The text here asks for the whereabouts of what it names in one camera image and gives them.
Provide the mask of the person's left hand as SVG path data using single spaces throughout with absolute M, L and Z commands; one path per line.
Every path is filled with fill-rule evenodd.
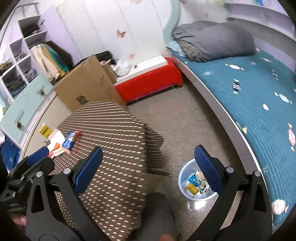
M 11 219 L 13 222 L 19 226 L 26 226 L 27 219 L 21 213 L 12 213 L 10 214 Z

